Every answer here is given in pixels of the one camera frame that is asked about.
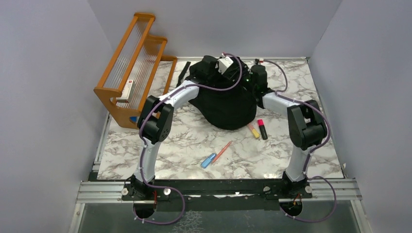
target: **white marble tabletop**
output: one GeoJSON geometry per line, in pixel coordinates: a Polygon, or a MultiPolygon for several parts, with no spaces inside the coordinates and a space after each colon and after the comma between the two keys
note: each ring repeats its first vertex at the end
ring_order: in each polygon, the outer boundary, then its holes
{"type": "MultiPolygon", "coordinates": [[[[306,61],[278,63],[289,79],[286,96],[298,100],[315,99],[319,102],[306,61]]],[[[177,77],[185,64],[185,61],[177,63],[171,89],[176,86],[177,77]]],[[[169,65],[160,64],[151,94],[162,94],[161,87],[164,87],[167,77],[164,70],[167,70],[169,65]]],[[[274,90],[283,88],[284,78],[280,70],[271,64],[264,65],[268,72],[269,87],[274,90]]],[[[261,137],[255,139],[247,127],[235,131],[216,128],[190,104],[175,110],[170,135],[160,146],[157,156],[156,178],[280,178],[288,166],[292,152],[288,121],[279,114],[260,108],[257,108],[256,119],[263,119],[265,122],[268,140],[262,140],[261,137]],[[215,163],[206,169],[200,167],[200,163],[207,156],[213,152],[218,153],[229,141],[233,141],[232,144],[215,163]]],[[[259,131],[255,120],[253,125],[259,131]]],[[[98,179],[126,179],[131,176],[137,168],[141,145],[138,130],[122,128],[112,119],[98,179]]],[[[314,153],[308,175],[343,177],[332,141],[314,153]]]]}

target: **blue object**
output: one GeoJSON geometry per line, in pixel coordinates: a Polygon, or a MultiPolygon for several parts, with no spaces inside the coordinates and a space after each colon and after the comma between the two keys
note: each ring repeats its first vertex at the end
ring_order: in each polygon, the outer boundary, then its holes
{"type": "Polygon", "coordinates": [[[202,166],[203,168],[206,168],[207,166],[209,166],[209,164],[213,161],[213,159],[216,157],[216,153],[211,153],[204,161],[202,164],[200,164],[200,166],[202,166]]]}
{"type": "Polygon", "coordinates": [[[132,116],[132,117],[130,117],[130,120],[131,120],[132,122],[136,123],[136,122],[137,122],[137,116],[132,116]]]}

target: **bolt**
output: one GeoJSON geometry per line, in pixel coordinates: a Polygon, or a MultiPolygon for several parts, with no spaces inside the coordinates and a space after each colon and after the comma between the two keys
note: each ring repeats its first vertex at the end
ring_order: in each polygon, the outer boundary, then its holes
{"type": "Polygon", "coordinates": [[[124,188],[124,189],[121,190],[121,194],[123,196],[126,196],[128,193],[129,193],[129,190],[127,190],[127,188],[124,188]]]}
{"type": "Polygon", "coordinates": [[[170,194],[170,192],[172,192],[169,188],[165,188],[163,189],[163,193],[167,196],[170,194]]]}
{"type": "Polygon", "coordinates": [[[307,192],[307,193],[312,193],[312,187],[310,187],[310,186],[306,186],[305,187],[305,191],[307,192]]]}

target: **black mounting plate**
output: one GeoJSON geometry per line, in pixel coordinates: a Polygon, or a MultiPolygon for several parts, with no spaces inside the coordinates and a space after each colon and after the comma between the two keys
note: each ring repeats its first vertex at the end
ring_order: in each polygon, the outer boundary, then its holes
{"type": "MultiPolygon", "coordinates": [[[[185,196],[187,211],[279,210],[279,199],[294,199],[299,193],[303,199],[312,197],[312,194],[305,191],[305,187],[309,186],[308,183],[293,192],[290,190],[288,192],[285,191],[286,184],[283,179],[156,179],[154,185],[178,189],[185,196]]],[[[129,190],[129,194],[122,196],[122,200],[142,200],[136,195],[132,196],[132,193],[134,192],[129,190]]],[[[157,211],[169,212],[182,209],[182,199],[176,192],[171,191],[169,195],[165,195],[164,189],[156,189],[156,194],[157,211]]]]}

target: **pen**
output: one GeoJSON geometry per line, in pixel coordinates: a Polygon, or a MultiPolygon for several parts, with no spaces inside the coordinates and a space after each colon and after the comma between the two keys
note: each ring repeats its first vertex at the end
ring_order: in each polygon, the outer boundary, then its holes
{"type": "Polygon", "coordinates": [[[223,149],[219,152],[218,155],[216,155],[216,157],[213,159],[213,163],[216,162],[216,160],[218,160],[218,158],[223,154],[223,152],[230,146],[230,144],[232,143],[232,141],[230,141],[225,147],[223,147],[223,149]]]}
{"type": "Polygon", "coordinates": [[[201,167],[206,168],[212,162],[212,160],[216,157],[216,153],[211,153],[203,162],[200,164],[201,167]]]}

